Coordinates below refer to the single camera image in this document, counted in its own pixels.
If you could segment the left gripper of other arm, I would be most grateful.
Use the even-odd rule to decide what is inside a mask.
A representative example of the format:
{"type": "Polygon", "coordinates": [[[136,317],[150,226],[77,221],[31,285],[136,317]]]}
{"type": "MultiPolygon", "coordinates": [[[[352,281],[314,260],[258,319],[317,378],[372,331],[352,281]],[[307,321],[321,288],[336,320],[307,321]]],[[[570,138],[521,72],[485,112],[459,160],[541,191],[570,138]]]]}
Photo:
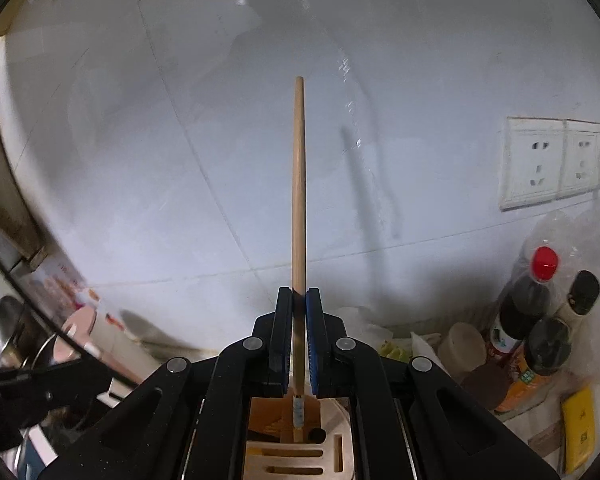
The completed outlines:
{"type": "Polygon", "coordinates": [[[21,442],[20,431],[76,400],[106,392],[114,375],[94,359],[45,368],[0,368],[0,453],[21,442]]]}

